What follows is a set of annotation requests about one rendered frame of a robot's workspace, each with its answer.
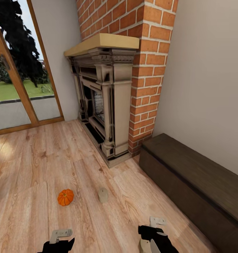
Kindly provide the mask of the pillar candle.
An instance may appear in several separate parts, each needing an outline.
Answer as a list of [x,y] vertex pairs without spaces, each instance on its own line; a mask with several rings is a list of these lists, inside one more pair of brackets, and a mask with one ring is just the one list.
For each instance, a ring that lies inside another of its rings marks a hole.
[[98,191],[98,198],[101,203],[106,203],[108,201],[108,190],[105,187],[102,187]]
[[140,238],[139,251],[140,253],[152,253],[150,248],[150,241]]

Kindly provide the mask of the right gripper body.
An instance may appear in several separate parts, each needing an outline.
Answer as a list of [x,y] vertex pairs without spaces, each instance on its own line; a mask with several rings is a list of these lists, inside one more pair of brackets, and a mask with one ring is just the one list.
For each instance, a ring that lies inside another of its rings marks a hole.
[[150,241],[150,234],[155,230],[163,232],[163,230],[160,228],[153,228],[150,226],[141,225],[141,238]]

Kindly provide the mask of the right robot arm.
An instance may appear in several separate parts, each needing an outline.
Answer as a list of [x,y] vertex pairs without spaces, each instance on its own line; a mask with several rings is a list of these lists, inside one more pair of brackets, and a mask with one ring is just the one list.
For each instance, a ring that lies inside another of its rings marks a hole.
[[164,218],[150,216],[149,226],[138,226],[138,233],[141,238],[150,241],[150,248],[152,253],[179,253],[177,249],[172,246],[168,235],[163,233],[163,230],[157,228],[156,225],[166,225]]

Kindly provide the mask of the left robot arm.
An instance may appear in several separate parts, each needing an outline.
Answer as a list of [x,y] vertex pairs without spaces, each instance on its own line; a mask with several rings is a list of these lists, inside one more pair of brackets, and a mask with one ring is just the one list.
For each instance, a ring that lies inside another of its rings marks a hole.
[[72,249],[75,238],[68,242],[68,240],[60,241],[60,237],[69,237],[73,234],[71,229],[54,230],[50,241],[46,241],[43,245],[43,252],[39,253],[68,253]]

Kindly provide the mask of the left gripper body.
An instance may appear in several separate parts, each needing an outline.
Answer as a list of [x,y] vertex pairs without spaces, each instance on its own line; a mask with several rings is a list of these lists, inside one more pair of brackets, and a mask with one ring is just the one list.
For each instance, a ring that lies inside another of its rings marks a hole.
[[67,253],[68,240],[59,241],[55,244],[50,244],[49,241],[46,241],[43,245],[43,251],[51,250],[52,253]]

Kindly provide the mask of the pumpkin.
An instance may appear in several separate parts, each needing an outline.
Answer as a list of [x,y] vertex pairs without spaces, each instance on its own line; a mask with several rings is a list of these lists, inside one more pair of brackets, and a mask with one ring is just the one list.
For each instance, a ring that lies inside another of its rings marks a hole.
[[64,189],[62,192],[60,192],[57,200],[60,205],[62,206],[68,206],[74,198],[73,191],[70,189]]

